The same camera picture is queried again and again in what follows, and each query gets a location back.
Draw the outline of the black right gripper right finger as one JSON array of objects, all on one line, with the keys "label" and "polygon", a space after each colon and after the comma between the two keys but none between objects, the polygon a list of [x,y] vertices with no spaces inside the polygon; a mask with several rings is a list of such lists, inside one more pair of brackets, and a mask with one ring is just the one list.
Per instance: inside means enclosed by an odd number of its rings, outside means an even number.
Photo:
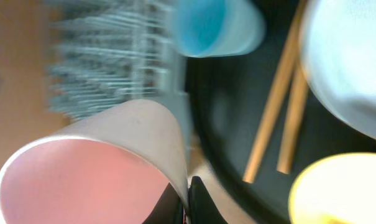
[{"label": "black right gripper right finger", "polygon": [[200,177],[192,177],[188,196],[192,224],[227,224]]}]

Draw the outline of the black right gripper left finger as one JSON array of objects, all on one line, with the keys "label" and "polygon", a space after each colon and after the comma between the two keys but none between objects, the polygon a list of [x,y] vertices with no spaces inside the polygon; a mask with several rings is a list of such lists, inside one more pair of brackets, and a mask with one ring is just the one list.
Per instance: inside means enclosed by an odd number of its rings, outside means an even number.
[{"label": "black right gripper left finger", "polygon": [[168,184],[157,204],[142,224],[183,224],[184,207],[171,184]]}]

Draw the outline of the pink cup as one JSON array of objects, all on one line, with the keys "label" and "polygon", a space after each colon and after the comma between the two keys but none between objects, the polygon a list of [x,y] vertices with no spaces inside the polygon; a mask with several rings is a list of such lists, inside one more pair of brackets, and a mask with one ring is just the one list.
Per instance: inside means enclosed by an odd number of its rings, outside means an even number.
[{"label": "pink cup", "polygon": [[188,208],[181,128],[131,100],[32,141],[0,170],[0,223],[143,223],[171,184]]}]

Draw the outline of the yellow bowl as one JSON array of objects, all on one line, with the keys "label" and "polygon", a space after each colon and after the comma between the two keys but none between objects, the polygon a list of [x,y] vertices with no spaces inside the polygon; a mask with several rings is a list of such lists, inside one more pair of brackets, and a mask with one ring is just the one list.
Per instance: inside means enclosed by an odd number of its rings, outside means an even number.
[{"label": "yellow bowl", "polygon": [[295,179],[288,198],[292,223],[376,223],[376,153],[321,159]]}]

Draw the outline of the light blue cup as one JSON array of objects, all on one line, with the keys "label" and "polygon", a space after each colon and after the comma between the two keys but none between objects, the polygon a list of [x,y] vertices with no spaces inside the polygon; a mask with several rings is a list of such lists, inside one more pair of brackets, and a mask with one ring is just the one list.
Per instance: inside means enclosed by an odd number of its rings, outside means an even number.
[{"label": "light blue cup", "polygon": [[265,38],[266,21],[248,0],[178,0],[170,33],[186,57],[225,57],[254,51]]}]

